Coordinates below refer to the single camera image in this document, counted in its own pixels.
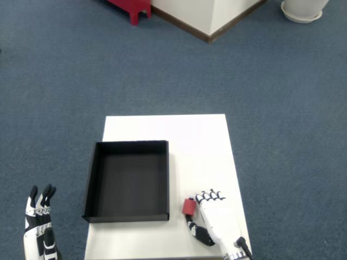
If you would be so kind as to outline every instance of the stool leg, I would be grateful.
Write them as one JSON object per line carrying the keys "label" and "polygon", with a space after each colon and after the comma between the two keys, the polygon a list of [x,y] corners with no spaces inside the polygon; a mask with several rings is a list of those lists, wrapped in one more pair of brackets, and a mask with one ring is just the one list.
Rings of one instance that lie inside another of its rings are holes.
{"label": "stool leg", "polygon": [[147,11],[147,17],[148,17],[148,18],[151,18],[151,16],[152,16],[151,7],[148,7],[148,8],[146,9],[146,11]]}
{"label": "stool leg", "polygon": [[131,25],[137,25],[139,23],[139,16],[138,13],[130,13],[130,21]]}

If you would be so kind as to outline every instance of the red stool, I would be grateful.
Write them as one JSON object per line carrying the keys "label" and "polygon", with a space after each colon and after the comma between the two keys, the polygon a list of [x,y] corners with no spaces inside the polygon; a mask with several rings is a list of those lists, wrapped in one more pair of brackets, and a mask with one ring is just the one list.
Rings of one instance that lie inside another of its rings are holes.
{"label": "red stool", "polygon": [[151,0],[108,0],[130,14],[132,25],[139,23],[139,12],[146,10],[147,17],[151,17]]}

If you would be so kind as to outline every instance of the white robotic hand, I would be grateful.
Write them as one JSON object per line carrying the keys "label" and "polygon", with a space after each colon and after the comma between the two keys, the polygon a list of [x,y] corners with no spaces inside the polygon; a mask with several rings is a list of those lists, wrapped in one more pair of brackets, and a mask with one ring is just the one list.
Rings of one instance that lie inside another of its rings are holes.
{"label": "white robotic hand", "polygon": [[47,185],[35,203],[37,187],[34,186],[28,197],[23,237],[26,260],[62,260],[50,220],[50,199],[55,190],[55,187]]}
{"label": "white robotic hand", "polygon": [[[206,245],[213,245],[214,243],[219,245],[224,260],[242,259],[247,256],[251,258],[245,239],[241,236],[240,227],[235,219],[235,212],[233,212],[228,200],[223,197],[222,193],[213,190],[210,192],[203,191],[194,195],[194,199],[199,205],[207,232],[203,231],[205,230],[203,227],[197,226],[192,222],[191,217],[186,215],[193,236]],[[208,241],[206,235],[209,235],[214,243],[206,243]]]}

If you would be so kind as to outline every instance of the white tabletop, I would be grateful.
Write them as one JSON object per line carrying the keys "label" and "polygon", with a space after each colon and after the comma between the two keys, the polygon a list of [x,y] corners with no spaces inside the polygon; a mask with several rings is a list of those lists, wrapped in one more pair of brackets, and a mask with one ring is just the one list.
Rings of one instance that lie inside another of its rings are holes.
{"label": "white tabletop", "polygon": [[103,141],[130,140],[169,141],[170,220],[89,224],[85,259],[221,257],[181,213],[185,198],[210,188],[227,197],[250,245],[225,115],[108,116]]}

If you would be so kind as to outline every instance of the black tray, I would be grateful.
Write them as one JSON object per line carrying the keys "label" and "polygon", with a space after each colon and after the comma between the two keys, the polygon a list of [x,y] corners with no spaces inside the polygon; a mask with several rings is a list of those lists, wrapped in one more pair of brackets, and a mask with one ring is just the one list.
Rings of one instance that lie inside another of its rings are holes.
{"label": "black tray", "polygon": [[83,218],[91,223],[169,220],[169,143],[97,142]]}

